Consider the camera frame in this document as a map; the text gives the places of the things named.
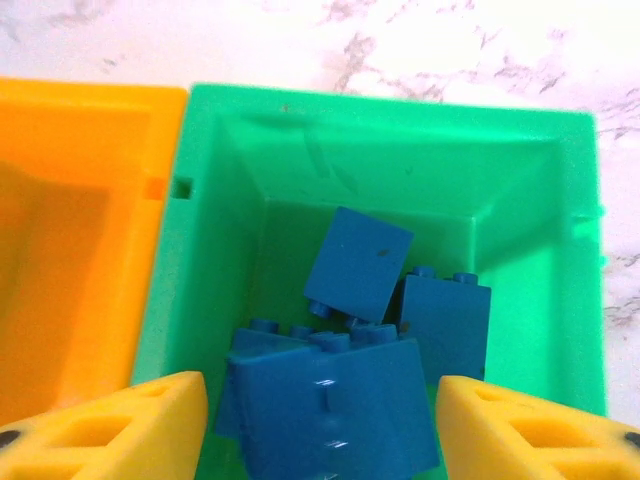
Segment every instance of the marble countertop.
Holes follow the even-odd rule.
[[[627,0],[0,0],[0,75],[593,112],[610,414],[640,427],[639,14]]]

